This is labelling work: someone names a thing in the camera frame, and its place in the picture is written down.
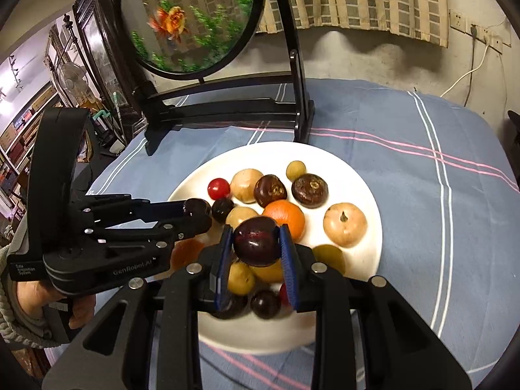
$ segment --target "blue tablecloth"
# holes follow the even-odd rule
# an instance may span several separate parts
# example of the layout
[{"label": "blue tablecloth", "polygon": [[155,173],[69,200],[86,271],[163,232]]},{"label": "blue tablecloth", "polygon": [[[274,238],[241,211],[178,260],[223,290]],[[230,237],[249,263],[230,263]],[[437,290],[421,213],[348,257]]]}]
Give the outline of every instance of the blue tablecloth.
[{"label": "blue tablecloth", "polygon": [[[520,195],[503,149],[477,114],[438,97],[363,81],[309,79],[316,104],[310,144],[346,161],[370,187],[383,224],[378,273],[431,325],[476,386],[520,322]],[[290,85],[179,98],[293,99]],[[96,180],[91,193],[165,201],[211,158],[292,131],[184,128],[153,156],[139,135]],[[98,296],[98,305],[112,294]],[[201,344],[205,388],[309,388],[313,346],[272,356],[225,353]],[[359,387],[364,371],[358,366]]]}]

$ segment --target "red cherry tomato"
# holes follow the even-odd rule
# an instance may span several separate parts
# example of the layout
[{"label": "red cherry tomato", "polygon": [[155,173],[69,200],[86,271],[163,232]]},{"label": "red cherry tomato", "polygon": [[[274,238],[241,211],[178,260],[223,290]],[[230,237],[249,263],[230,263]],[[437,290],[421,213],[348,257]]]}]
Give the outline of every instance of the red cherry tomato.
[{"label": "red cherry tomato", "polygon": [[289,303],[289,297],[287,296],[287,288],[285,287],[285,283],[282,283],[282,287],[280,288],[280,291],[278,292],[278,297],[280,298],[280,301],[282,302],[283,306],[290,306]]},{"label": "red cherry tomato", "polygon": [[231,194],[231,188],[226,179],[219,177],[218,179],[213,179],[210,184],[207,185],[207,194],[213,200],[227,198]]}]

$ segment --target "pink stripe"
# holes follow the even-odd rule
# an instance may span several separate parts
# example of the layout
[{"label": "pink stripe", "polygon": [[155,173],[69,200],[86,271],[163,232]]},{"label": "pink stripe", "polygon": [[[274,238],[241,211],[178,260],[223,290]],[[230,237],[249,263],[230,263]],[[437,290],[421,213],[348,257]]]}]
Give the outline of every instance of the pink stripe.
[{"label": "pink stripe", "polygon": [[[256,129],[253,129],[253,128],[248,128],[248,127],[240,127],[238,126],[239,129],[244,129],[244,130],[256,130]],[[377,136],[377,135],[373,135],[373,134],[369,134],[369,133],[366,133],[366,132],[360,132],[358,130],[347,130],[347,129],[327,129],[327,128],[324,128],[324,127],[313,127],[312,130],[324,130],[324,131],[329,131],[329,132],[343,132],[343,133],[348,133],[348,134],[358,134],[358,135],[365,135],[365,136],[370,136],[371,138],[375,138],[375,139],[379,139],[380,141],[383,141],[383,142],[386,142],[386,143],[390,143],[390,144],[393,144],[393,145],[399,145],[401,147],[408,147],[408,148],[415,148],[417,150],[422,150],[422,151],[427,151],[427,152],[430,152],[430,153],[433,153],[433,154],[438,154],[438,155],[441,155],[443,157],[447,157],[449,159],[452,159],[452,160],[456,160],[456,161],[459,161],[459,162],[463,162],[465,164],[471,164],[471,165],[474,165],[474,166],[477,166],[477,167],[483,167],[483,168],[488,168],[490,170],[494,170],[495,172],[498,172],[503,179],[505,179],[507,182],[509,182],[509,184],[511,184],[513,186],[513,188],[515,190],[518,190],[518,185],[516,184],[516,182],[512,179],[509,178],[509,176],[507,174],[505,174],[502,170],[500,170],[499,168],[496,168],[496,167],[493,167],[493,166],[490,166],[488,164],[482,164],[480,162],[475,162],[475,161],[471,161],[471,160],[466,160],[466,159],[462,159],[462,158],[458,158],[458,157],[455,157],[453,155],[449,155],[449,154],[445,154],[443,152],[440,152],[440,151],[436,151],[436,150],[433,150],[431,148],[427,148],[427,147],[422,147],[422,146],[419,146],[419,145],[413,145],[413,144],[410,144],[410,143],[404,143],[404,142],[398,142],[398,141],[389,141],[387,139],[384,139],[384,138],[381,138],[380,136]],[[284,129],[266,129],[265,130],[266,132],[285,132],[285,133],[292,133],[292,131],[290,130],[284,130]],[[326,136],[326,135],[318,135],[318,134],[313,134],[311,133],[311,135],[317,135],[317,136]]]},{"label": "pink stripe", "polygon": [[256,366],[266,370],[269,374],[274,375],[276,378],[279,378],[280,380],[285,381],[287,384],[292,385],[293,387],[299,388],[301,390],[310,390],[309,386],[306,386],[305,384],[302,384],[302,383],[300,383],[298,381],[295,381],[295,380],[293,380],[293,379],[291,379],[291,378],[289,378],[289,377],[287,377],[287,376],[285,376],[283,374],[280,374],[278,371],[274,370],[269,365],[266,365],[265,363],[263,363],[259,359],[256,359],[252,355],[243,355],[242,357],[247,359],[251,363],[254,363],[254,365],[256,365]]},{"label": "pink stripe", "polygon": [[[293,133],[292,130],[284,130],[284,129],[266,129],[266,132],[283,132],[283,133],[289,133],[289,134]],[[486,176],[489,175],[489,176],[493,176],[493,177],[498,177],[499,179],[502,179],[516,193],[520,193],[518,188],[512,186],[502,175],[498,175],[496,173],[490,173],[490,172],[483,172],[481,170],[476,170],[474,168],[461,166],[459,164],[455,164],[454,162],[446,161],[444,159],[440,159],[440,158],[434,157],[432,155],[422,154],[420,152],[405,151],[405,150],[402,150],[402,149],[399,149],[399,148],[390,147],[388,145],[385,145],[384,143],[381,143],[381,142],[378,142],[378,141],[374,141],[372,139],[356,138],[355,136],[339,136],[339,135],[333,135],[333,134],[317,134],[317,133],[311,133],[311,135],[314,135],[314,136],[327,136],[327,137],[339,138],[339,139],[349,139],[349,140],[360,141],[360,142],[371,142],[371,143],[375,143],[377,145],[380,145],[382,147],[391,149],[393,151],[401,152],[402,154],[418,155],[418,156],[426,157],[426,158],[429,158],[429,159],[432,159],[432,160],[437,160],[437,161],[443,162],[444,164],[447,164],[449,166],[460,168],[460,169],[466,170],[468,172],[473,172],[473,173],[477,173],[477,174],[480,174],[480,175],[486,175]]]},{"label": "pink stripe", "polygon": [[489,168],[490,170],[495,170],[496,172],[499,172],[499,173],[503,174],[504,178],[506,180],[508,180],[508,182],[511,183],[513,186],[517,186],[516,182],[511,180],[502,170],[500,170],[500,169],[498,169],[496,167],[493,167],[493,166],[490,166],[490,165],[487,165],[487,164],[480,164],[480,162],[474,162],[474,161],[470,161],[470,160],[465,160],[465,159],[461,159],[461,158],[458,158],[458,157],[454,157],[453,155],[444,154],[443,152],[435,151],[435,150],[433,150],[431,148],[421,147],[421,146],[418,146],[418,145],[412,145],[410,143],[404,143],[404,142],[388,141],[388,140],[383,139],[383,138],[381,138],[381,137],[379,137],[377,135],[372,135],[372,134],[368,134],[366,132],[360,132],[360,131],[356,131],[356,130],[327,129],[327,128],[323,128],[323,127],[313,127],[312,130],[325,130],[325,131],[329,131],[329,132],[344,132],[344,133],[347,133],[347,134],[365,135],[365,136],[370,136],[371,138],[379,139],[380,141],[383,141],[383,142],[386,142],[386,143],[391,143],[393,145],[399,145],[399,146],[402,146],[402,147],[409,147],[409,148],[415,148],[417,150],[421,149],[423,151],[433,152],[433,153],[442,155],[444,157],[448,157],[448,158],[450,158],[452,160],[457,160],[457,161],[460,161],[460,162],[463,162],[463,163],[466,163],[466,164],[472,164],[474,166]]},{"label": "pink stripe", "polygon": [[257,373],[256,371],[253,371],[251,368],[246,367],[243,363],[238,362],[235,358],[232,358],[227,353],[225,353],[223,350],[217,349],[216,347],[208,346],[213,352],[219,354],[222,356],[225,360],[227,360],[230,364],[234,365],[235,367],[241,369],[244,372],[247,372],[249,375],[253,376],[254,378],[262,381],[263,383],[267,384],[269,387],[275,389],[275,390],[286,390],[283,387],[277,386],[275,383],[270,381],[269,379],[265,378],[263,375]]}]

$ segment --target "power cord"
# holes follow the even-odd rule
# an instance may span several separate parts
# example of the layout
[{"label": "power cord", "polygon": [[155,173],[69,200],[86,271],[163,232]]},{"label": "power cord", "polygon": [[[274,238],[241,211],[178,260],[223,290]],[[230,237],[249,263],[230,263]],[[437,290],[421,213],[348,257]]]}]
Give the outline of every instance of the power cord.
[{"label": "power cord", "polygon": [[[470,70],[473,70],[475,67],[475,45],[477,43],[477,28],[475,25],[471,25],[471,36],[473,38],[473,44],[472,44],[472,50],[471,50],[471,68]],[[470,74],[470,88],[467,91],[466,101],[464,101],[464,107],[467,105],[467,101],[470,99],[471,94],[471,85],[473,84],[473,73]]]},{"label": "power cord", "polygon": [[480,62],[480,64],[478,65],[478,67],[476,69],[473,69],[469,72],[467,72],[466,74],[464,74],[462,77],[459,78],[459,80],[457,80],[449,89],[446,90],[446,92],[444,92],[440,97],[443,98],[449,91],[451,91],[462,79],[464,79],[467,75],[470,75],[472,74],[473,72],[477,71],[478,69],[480,69],[482,67],[482,65],[484,64],[484,60],[486,59],[486,54],[487,54],[487,50],[489,49],[489,43],[486,45],[486,49],[484,50],[484,57],[482,57],[482,62]]}]

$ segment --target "human hand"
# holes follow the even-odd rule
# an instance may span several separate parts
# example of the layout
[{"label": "human hand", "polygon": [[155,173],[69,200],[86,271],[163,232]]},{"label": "human hand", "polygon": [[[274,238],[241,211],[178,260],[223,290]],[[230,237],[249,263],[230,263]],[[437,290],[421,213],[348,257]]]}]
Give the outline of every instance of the human hand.
[{"label": "human hand", "polygon": [[[52,284],[46,281],[21,281],[16,283],[16,297],[22,310],[36,320],[43,317],[42,307],[65,298]],[[95,295],[74,299],[69,327],[77,329],[87,324],[94,316],[95,305]]]}]

